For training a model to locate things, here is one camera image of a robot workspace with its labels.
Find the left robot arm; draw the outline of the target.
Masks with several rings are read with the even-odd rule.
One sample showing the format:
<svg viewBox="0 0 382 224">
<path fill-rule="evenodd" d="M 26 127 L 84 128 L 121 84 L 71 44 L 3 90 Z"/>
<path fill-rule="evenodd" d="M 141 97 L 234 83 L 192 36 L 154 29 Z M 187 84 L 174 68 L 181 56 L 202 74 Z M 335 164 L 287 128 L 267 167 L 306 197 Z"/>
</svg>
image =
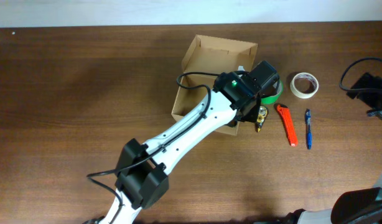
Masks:
<svg viewBox="0 0 382 224">
<path fill-rule="evenodd" d="M 162 134 L 140 144 L 127 142 L 111 173 L 116 176 L 115 200 L 97 223 L 132 223 L 142 209 L 156 203 L 169 188 L 169 174 L 202 139 L 232 122 L 255 122 L 263 92 L 279 83 L 266 61 L 252 71 L 215 75 L 203 100 Z"/>
</svg>

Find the brown cardboard box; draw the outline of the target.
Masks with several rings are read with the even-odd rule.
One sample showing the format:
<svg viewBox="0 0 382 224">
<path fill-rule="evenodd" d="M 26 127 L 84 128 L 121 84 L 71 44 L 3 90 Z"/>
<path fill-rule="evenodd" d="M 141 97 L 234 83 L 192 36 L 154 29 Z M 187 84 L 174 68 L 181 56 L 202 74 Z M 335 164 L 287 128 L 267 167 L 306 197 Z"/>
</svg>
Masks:
<svg viewBox="0 0 382 224">
<path fill-rule="evenodd" d="M 221 74 L 242 67 L 253 68 L 258 45 L 252 42 L 230 40 L 206 35 L 196 35 L 182 60 L 182 70 L 187 72 L 206 72 Z M 207 90 L 198 88 L 186 90 L 179 88 L 171 115 L 180 121 L 205 97 Z"/>
</svg>

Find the orange utility knife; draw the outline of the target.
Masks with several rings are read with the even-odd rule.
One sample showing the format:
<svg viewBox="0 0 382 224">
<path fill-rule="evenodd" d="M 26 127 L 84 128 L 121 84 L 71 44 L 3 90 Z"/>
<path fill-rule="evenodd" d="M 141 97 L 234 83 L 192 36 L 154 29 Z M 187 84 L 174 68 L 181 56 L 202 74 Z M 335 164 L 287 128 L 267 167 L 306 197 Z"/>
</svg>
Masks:
<svg viewBox="0 0 382 224">
<path fill-rule="evenodd" d="M 298 139 L 294 128 L 294 123 L 291 117 L 290 109 L 286 105 L 279 103 L 275 104 L 274 108 L 282 119 L 289 144 L 292 147 L 296 147 L 298 145 Z"/>
</svg>

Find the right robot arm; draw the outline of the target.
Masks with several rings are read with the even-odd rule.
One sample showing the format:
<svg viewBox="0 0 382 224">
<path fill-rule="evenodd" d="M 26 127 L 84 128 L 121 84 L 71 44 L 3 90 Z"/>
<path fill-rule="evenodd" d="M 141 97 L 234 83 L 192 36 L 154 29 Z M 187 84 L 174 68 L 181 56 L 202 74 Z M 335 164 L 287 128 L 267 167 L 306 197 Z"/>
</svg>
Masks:
<svg viewBox="0 0 382 224">
<path fill-rule="evenodd" d="M 382 78 L 364 73 L 352 86 L 357 92 L 347 91 L 350 98 L 358 98 L 371 107 L 367 111 L 368 116 L 382 120 L 382 93 L 364 93 L 364 88 L 382 90 Z M 296 210 L 279 223 L 382 223 L 382 173 L 372 188 L 345 192 L 331 209 L 316 212 Z"/>
</svg>

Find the green tape roll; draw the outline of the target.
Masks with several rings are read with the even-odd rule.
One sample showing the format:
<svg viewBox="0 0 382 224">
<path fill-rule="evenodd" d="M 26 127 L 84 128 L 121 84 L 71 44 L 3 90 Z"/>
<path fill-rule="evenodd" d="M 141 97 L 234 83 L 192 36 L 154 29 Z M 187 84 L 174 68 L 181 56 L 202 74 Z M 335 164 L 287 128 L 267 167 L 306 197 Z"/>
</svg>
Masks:
<svg viewBox="0 0 382 224">
<path fill-rule="evenodd" d="M 261 98 L 262 104 L 271 105 L 275 103 L 281 96 L 283 89 L 284 87 L 282 81 L 278 80 L 272 87 L 269 87 L 269 89 L 264 93 L 264 95 Z"/>
</svg>

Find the beige masking tape roll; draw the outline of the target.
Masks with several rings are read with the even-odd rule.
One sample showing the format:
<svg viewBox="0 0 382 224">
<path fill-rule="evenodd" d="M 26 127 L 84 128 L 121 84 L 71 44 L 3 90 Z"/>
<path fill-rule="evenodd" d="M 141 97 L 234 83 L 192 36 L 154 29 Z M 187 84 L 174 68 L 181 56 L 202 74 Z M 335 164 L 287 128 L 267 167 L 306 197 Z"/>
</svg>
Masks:
<svg viewBox="0 0 382 224">
<path fill-rule="evenodd" d="M 312 84 L 313 91 L 311 93 L 304 93 L 304 92 L 301 92 L 299 89 L 297 89 L 295 82 L 298 79 L 304 79 L 304 80 L 309 81 Z M 291 92 L 296 97 L 301 98 L 301 99 L 308 99 L 308 98 L 313 97 L 318 92 L 319 82 L 318 82 L 318 79 L 316 79 L 312 74 L 307 73 L 307 72 L 301 72 L 301 73 L 296 74 L 293 77 L 293 79 L 291 80 L 290 89 L 291 89 Z"/>
</svg>

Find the yellow black correction tape dispenser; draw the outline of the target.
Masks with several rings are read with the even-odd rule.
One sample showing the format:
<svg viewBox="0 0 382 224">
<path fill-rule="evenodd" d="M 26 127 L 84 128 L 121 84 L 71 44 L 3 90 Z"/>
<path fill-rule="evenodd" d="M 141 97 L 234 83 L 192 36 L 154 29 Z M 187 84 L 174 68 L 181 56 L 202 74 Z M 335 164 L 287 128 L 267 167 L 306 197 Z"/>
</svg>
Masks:
<svg viewBox="0 0 382 224">
<path fill-rule="evenodd" d="M 265 106 L 260 106 L 258 110 L 258 117 L 255 122 L 255 129 L 259 133 L 268 117 L 269 110 Z"/>
</svg>

